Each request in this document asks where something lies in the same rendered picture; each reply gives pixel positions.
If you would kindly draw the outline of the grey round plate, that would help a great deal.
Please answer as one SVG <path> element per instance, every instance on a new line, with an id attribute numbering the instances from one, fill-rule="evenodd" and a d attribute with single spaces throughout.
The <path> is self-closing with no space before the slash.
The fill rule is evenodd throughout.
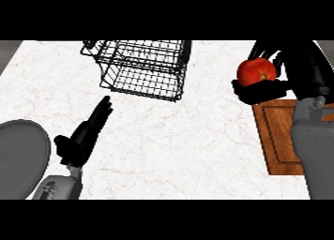
<path id="1" fill-rule="evenodd" d="M 52 152 L 49 134 L 32 120 L 0 124 L 0 200 L 24 200 L 45 175 Z"/>

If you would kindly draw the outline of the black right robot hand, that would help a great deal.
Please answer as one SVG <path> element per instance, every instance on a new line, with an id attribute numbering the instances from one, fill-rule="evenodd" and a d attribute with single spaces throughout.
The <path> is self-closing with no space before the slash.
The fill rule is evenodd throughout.
<path id="1" fill-rule="evenodd" d="M 259 57 L 274 60 L 275 79 L 243 86 L 240 79 L 232 81 L 234 93 L 240 100 L 255 105 L 287 96 L 292 90 L 299 100 L 325 97 L 334 103 L 334 68 L 314 40 L 258 40 L 249 59 Z"/>

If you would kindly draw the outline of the red tomato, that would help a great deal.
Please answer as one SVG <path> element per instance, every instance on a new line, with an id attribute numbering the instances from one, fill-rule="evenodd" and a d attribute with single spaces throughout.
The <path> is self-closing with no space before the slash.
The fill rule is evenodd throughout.
<path id="1" fill-rule="evenodd" d="M 272 81 L 278 76 L 274 63 L 259 57 L 256 60 L 246 60 L 237 70 L 237 79 L 243 86 L 250 86 L 263 80 Z"/>

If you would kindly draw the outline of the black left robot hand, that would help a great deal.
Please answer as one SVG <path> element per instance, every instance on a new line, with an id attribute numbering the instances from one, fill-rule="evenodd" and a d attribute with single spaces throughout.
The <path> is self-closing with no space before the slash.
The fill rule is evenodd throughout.
<path id="1" fill-rule="evenodd" d="M 105 96 L 89 119 L 79 125 L 73 136 L 58 135 L 55 137 L 57 154 L 63 157 L 63 165 L 82 168 L 86 164 L 113 111 L 111 97 Z"/>

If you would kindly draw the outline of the brown wooden cutting board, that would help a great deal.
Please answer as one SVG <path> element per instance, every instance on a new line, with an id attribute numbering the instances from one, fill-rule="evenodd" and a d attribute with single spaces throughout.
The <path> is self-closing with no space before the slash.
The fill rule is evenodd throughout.
<path id="1" fill-rule="evenodd" d="M 256 126 L 262 142 L 268 171 L 271 175 L 305 175 L 302 162 L 294 151 L 292 141 L 292 126 L 294 118 L 294 99 L 277 99 L 253 106 Z M 334 121 L 334 113 L 324 116 L 325 122 Z M 323 137 L 314 142 L 324 153 L 320 159 L 325 160 L 334 154 L 334 138 Z"/>

